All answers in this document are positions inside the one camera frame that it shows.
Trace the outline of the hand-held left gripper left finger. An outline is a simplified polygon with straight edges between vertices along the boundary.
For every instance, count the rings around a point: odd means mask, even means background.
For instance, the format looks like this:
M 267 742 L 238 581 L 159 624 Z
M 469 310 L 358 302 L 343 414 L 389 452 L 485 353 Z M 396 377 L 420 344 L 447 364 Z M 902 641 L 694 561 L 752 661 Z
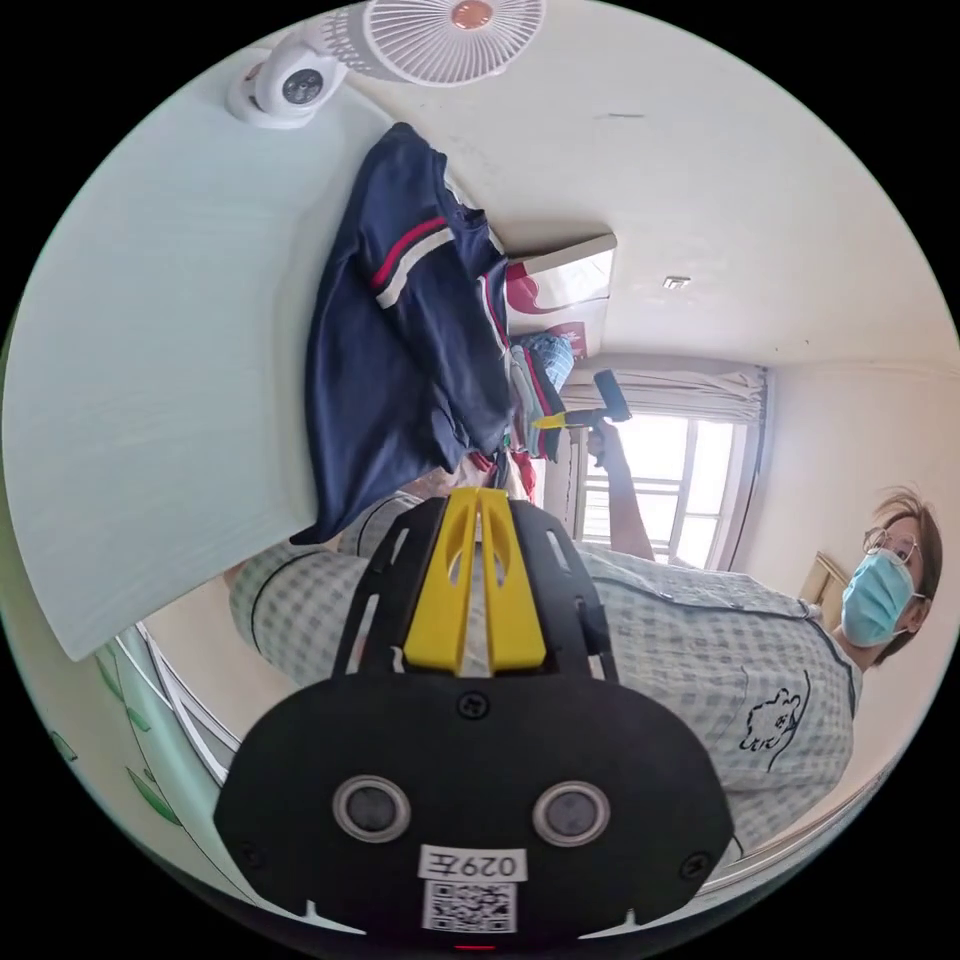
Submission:
M 403 654 L 415 669 L 461 670 L 471 608 L 479 490 L 457 488 L 446 501 Z

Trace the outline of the person's right hand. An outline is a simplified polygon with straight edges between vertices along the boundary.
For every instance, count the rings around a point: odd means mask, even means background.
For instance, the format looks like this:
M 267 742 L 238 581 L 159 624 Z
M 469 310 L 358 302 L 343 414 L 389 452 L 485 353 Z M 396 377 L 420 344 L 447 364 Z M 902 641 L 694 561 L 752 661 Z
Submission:
M 598 420 L 589 432 L 587 449 L 598 469 L 608 474 L 630 475 L 620 433 L 613 423 L 605 419 Z

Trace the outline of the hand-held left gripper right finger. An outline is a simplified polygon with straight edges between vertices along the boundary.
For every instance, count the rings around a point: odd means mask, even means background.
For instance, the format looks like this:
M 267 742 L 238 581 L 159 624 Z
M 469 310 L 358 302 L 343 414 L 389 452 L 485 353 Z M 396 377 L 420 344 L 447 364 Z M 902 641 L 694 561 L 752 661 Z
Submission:
M 506 493 L 482 489 L 479 517 L 489 669 L 537 670 L 546 645 Z

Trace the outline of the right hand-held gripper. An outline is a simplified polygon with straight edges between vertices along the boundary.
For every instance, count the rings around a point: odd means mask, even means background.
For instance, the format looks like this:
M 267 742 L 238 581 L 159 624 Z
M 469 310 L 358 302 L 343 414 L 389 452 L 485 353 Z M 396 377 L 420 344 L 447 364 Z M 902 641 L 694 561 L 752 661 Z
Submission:
M 583 429 L 588 433 L 588 445 L 592 445 L 593 448 L 604 448 L 606 443 L 604 424 L 609 420 L 610 410 L 607 407 L 597 407 L 540 417 L 531 423 L 531 427 L 540 431 Z

